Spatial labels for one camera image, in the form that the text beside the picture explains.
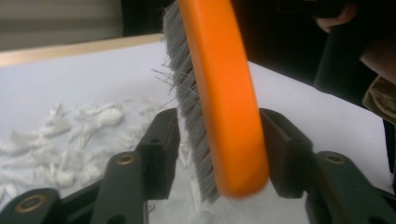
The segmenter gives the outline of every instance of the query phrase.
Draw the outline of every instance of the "black plastic part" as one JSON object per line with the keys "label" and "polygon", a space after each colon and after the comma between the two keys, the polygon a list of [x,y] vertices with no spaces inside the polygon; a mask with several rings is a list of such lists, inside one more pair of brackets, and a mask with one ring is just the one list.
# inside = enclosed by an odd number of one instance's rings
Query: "black plastic part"
{"label": "black plastic part", "polygon": [[146,200],[168,198],[175,178],[179,144],[177,110],[159,113],[135,150],[143,157]]}
{"label": "black plastic part", "polygon": [[146,223],[144,201],[142,158],[122,152],[107,164],[90,223]]}
{"label": "black plastic part", "polygon": [[378,25],[375,2],[359,1],[356,18],[332,28],[314,83],[319,91],[341,98],[350,92],[361,64],[360,57]]}
{"label": "black plastic part", "polygon": [[305,210],[310,224],[331,224],[332,215],[323,197],[319,193],[311,192],[305,201]]}
{"label": "black plastic part", "polygon": [[1,212],[1,224],[61,223],[60,199],[55,189],[30,190],[12,200]]}
{"label": "black plastic part", "polygon": [[312,142],[283,115],[260,109],[265,130],[270,178],[279,196],[301,198],[305,188],[305,166]]}
{"label": "black plastic part", "polygon": [[99,192],[100,181],[81,189],[62,199],[62,212],[64,213],[64,224],[89,223],[93,204]]}
{"label": "black plastic part", "polygon": [[310,171],[332,215],[332,223],[391,224],[396,220],[396,213],[347,157],[319,152]]}

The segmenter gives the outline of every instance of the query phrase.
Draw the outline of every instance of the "wire brush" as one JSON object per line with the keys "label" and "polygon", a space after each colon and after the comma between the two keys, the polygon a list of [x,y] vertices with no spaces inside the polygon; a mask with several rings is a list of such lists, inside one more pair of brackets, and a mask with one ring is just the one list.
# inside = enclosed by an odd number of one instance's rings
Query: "wire brush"
{"label": "wire brush", "polygon": [[268,179],[268,165],[231,3],[176,1],[165,10],[163,32],[201,200],[256,193]]}

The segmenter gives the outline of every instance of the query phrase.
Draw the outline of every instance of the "bristle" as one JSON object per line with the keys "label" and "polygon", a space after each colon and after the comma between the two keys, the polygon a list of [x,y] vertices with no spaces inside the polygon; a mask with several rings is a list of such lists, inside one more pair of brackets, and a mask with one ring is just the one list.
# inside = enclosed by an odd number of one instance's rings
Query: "bristle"
{"label": "bristle", "polygon": [[173,82],[172,87],[176,89],[179,110],[181,116],[185,118],[186,129],[189,133],[188,139],[192,147],[192,159],[200,186],[201,200],[213,203],[219,197],[219,192],[216,187],[204,115],[178,1],[165,10],[163,33],[170,58],[169,67],[173,71],[169,77]]}

